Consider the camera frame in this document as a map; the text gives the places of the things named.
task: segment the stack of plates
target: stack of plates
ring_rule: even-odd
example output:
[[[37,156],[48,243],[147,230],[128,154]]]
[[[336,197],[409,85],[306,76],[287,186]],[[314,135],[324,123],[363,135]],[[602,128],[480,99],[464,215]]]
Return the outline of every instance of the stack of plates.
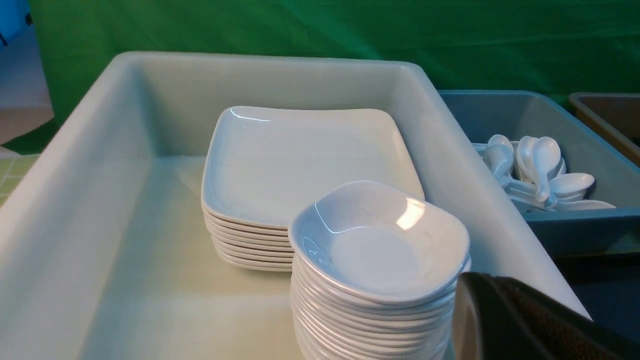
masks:
[[[226,262],[291,271],[291,220],[358,180],[424,198],[396,123],[384,111],[229,108],[218,120],[205,164],[205,223]]]
[[[340,187],[289,228],[291,307],[307,359],[441,359],[469,238],[454,216],[367,181]]]

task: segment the stack of bowls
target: stack of bowls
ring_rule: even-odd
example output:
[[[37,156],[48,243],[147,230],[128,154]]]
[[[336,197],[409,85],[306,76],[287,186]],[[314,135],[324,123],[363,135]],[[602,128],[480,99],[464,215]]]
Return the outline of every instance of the stack of bowls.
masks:
[[[440,359],[455,288],[470,269],[464,225],[395,188],[336,189],[289,226],[291,307],[307,359]]]

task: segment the small bowl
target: small bowl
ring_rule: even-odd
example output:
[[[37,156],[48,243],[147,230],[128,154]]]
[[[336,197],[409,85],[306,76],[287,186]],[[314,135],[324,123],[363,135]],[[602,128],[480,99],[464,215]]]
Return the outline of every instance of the small bowl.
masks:
[[[345,184],[304,209],[289,226],[289,241],[334,287],[404,306],[455,281],[469,250],[456,217],[372,181]]]

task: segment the green tile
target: green tile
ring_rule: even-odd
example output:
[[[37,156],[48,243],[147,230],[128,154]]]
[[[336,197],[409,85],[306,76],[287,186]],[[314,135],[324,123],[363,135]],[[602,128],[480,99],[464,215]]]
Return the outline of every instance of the green tile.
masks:
[[[13,163],[13,158],[0,159],[0,177],[4,176],[6,172],[9,171],[11,163]]]
[[[39,155],[21,156],[15,159],[11,170],[9,170],[10,176],[25,176],[27,171],[31,169],[33,163],[36,162]]]
[[[0,195],[9,195],[13,189],[20,183],[21,177],[6,177],[0,185]]]

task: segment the blue bin rim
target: blue bin rim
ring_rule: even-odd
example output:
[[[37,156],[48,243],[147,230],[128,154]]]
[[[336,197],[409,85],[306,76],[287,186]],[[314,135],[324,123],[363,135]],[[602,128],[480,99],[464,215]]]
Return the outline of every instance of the blue bin rim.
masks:
[[[618,151],[615,147],[604,140],[600,135],[596,134],[591,128],[582,123],[582,121],[578,120],[575,116],[573,116],[569,111],[560,106],[557,102],[553,101],[548,96],[542,95],[537,92],[527,91],[527,90],[439,90],[438,93],[440,95],[522,95],[522,96],[532,96],[542,101],[549,103],[553,106],[557,111],[561,112],[564,117],[567,118],[570,122],[574,123],[578,128],[580,128],[583,132],[587,133],[592,138],[600,143],[600,145],[605,148],[607,151],[611,152],[614,156],[616,156],[620,161],[622,161],[626,166],[631,168],[638,176],[640,176],[640,167],[636,166],[631,160],[629,160],[626,156],[622,155],[620,151]]]

